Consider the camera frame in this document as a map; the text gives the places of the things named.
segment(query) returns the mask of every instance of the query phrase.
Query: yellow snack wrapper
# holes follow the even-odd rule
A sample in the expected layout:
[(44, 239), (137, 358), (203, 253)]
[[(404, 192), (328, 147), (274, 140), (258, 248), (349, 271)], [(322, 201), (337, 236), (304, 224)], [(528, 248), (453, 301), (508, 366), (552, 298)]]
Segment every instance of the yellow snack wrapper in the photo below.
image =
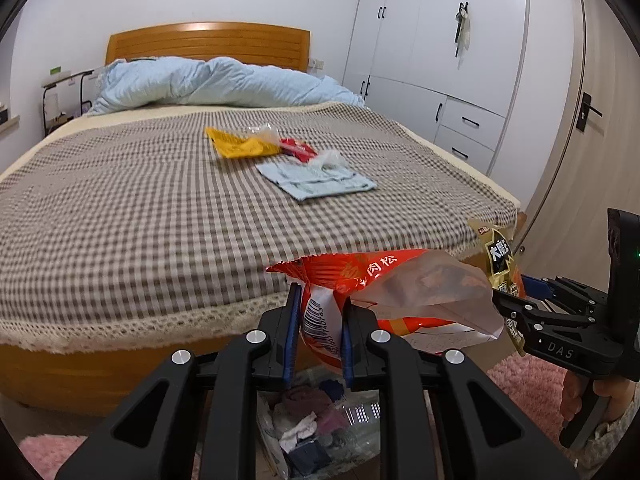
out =
[[(491, 286), (512, 296), (524, 298), (524, 284), (520, 270), (509, 247), (507, 230), (491, 223), (471, 218), (469, 226), (480, 238), (486, 256), (484, 273)], [(505, 318), (504, 326), (518, 354), (525, 356), (524, 338), (513, 319)]]
[(205, 132), (213, 141), (216, 151), (224, 158), (248, 158), (280, 153), (279, 146), (264, 142), (255, 136), (242, 138), (215, 128), (206, 128)]

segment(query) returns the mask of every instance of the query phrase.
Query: lace trim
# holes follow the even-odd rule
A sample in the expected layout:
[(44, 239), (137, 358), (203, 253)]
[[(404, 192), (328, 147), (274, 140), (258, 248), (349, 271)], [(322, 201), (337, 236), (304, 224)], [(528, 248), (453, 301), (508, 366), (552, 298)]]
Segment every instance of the lace trim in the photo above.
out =
[(255, 328), (288, 292), (161, 317), (104, 324), (55, 325), (0, 320), (0, 344), (55, 354), (162, 348), (236, 335)]

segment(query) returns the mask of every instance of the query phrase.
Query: gold snack package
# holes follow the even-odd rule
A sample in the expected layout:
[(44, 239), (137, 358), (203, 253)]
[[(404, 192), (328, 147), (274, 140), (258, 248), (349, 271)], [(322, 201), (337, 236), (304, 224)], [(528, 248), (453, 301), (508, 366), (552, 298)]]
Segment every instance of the gold snack package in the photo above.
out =
[[(508, 243), (508, 230), (488, 222), (471, 218), (470, 227), (476, 232), (486, 256), (484, 272), (493, 288), (524, 298), (526, 296), (520, 270), (514, 260)], [(504, 320), (504, 326), (518, 354), (525, 356), (524, 337), (513, 319)]]

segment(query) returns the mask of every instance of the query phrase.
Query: light blue cloth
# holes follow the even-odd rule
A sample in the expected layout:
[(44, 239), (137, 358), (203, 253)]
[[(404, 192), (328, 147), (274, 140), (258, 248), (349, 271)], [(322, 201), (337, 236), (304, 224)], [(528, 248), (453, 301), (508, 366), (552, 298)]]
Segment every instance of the light blue cloth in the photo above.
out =
[(268, 108), (327, 101), (364, 106), (362, 97), (329, 76), (317, 78), (276, 66), (245, 65), (230, 57), (207, 62), (183, 57), (117, 59), (100, 74), (98, 97), (89, 115), (149, 103)]
[(265, 162), (256, 168), (266, 178), (300, 202), (307, 198), (357, 193), (376, 183), (347, 168), (310, 168), (288, 162)]

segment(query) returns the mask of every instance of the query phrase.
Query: white wall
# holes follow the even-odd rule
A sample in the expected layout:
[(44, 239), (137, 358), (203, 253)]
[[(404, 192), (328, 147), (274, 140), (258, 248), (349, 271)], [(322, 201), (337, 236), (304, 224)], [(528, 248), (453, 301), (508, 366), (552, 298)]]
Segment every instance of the white wall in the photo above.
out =
[(20, 144), (7, 157), (15, 160), (42, 139), (40, 83), (49, 70), (103, 65), (115, 32), (192, 21), (305, 28), (311, 31), (310, 56), (324, 60), (321, 73), (341, 80), (357, 5), (358, 0), (29, 0), (17, 29), (11, 70), (11, 101), (21, 117), (19, 132), (11, 135), (20, 136)]
[[(9, 107), (9, 113), (13, 117), (16, 112), (11, 107), (11, 60), (14, 54), (15, 33), (18, 30), (20, 15), (16, 17), (9, 27), (2, 41), (0, 41), (0, 102)], [(20, 136), (15, 135), (18, 128), (11, 127), (0, 134), (0, 173), (8, 168), (18, 155), (29, 149), (30, 146), (22, 142)]]
[(530, 0), (520, 86), (490, 177), (522, 202), (536, 190), (558, 134), (574, 56), (572, 0)]

